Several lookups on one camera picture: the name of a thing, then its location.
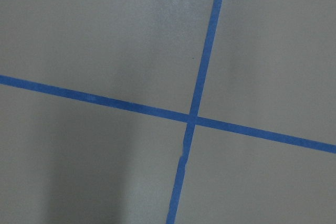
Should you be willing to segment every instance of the tape strip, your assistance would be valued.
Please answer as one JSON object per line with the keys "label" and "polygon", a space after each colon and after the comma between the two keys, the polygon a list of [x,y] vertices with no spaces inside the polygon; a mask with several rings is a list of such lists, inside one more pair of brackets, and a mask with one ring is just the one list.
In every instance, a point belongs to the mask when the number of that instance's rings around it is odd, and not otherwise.
{"label": "tape strip", "polygon": [[230,131],[242,135],[254,136],[258,138],[263,138],[271,141],[276,141],[280,143],[286,143],[296,146],[301,146],[305,148],[310,148],[318,151],[336,153],[336,145],[321,143],[313,140],[308,140],[305,138],[299,138],[295,136],[284,135],[280,133],[275,133],[271,131],[259,130],[251,127],[246,127],[238,124],[226,123],[217,120],[212,120],[208,118],[197,118],[198,125],[210,127],[213,129],[218,129],[222,131]]}
{"label": "tape strip", "polygon": [[180,112],[159,109],[151,106],[141,105],[132,102],[125,102],[113,98],[102,97],[95,94],[84,93],[80,91],[74,91],[70,89],[59,88],[55,86],[50,86],[46,84],[41,84],[37,82],[17,79],[13,77],[0,75],[0,83],[12,87],[32,90],[41,92],[44,94],[52,94],[58,97],[70,98],[78,101],[89,102],[94,104],[99,104],[103,106],[108,106],[112,108],[128,110],[133,112],[138,112],[146,115],[158,116],[160,118],[167,118],[180,122],[187,122],[189,115]]}
{"label": "tape strip", "polygon": [[219,12],[221,11],[222,0],[214,0],[210,20],[208,24],[208,29],[204,41],[203,53],[201,57],[201,63],[199,64],[197,80],[195,85],[195,90],[193,94],[193,100],[190,107],[190,119],[186,126],[184,139],[183,139],[183,150],[182,156],[178,161],[177,171],[175,175],[175,182],[172,191],[172,196],[169,204],[169,211],[167,214],[166,224],[175,223],[178,203],[180,201],[180,195],[183,186],[183,180],[185,175],[185,168],[188,162],[188,157],[190,153],[191,143],[193,140],[196,119],[199,111],[199,107],[201,104],[201,98],[206,78],[206,73],[209,66],[211,51],[213,42],[215,39],[216,27],[219,18]]}

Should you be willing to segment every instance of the concrete floor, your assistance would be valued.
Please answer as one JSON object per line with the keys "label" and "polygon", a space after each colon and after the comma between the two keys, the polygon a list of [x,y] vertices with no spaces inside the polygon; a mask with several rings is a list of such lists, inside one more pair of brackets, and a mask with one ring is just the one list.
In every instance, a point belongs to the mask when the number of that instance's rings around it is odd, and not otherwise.
{"label": "concrete floor", "polygon": [[[188,114],[213,0],[1,0],[0,74]],[[223,0],[199,116],[336,144],[336,0]],[[165,223],[186,123],[0,85],[0,223]],[[176,222],[334,223],[332,153],[196,126]]]}

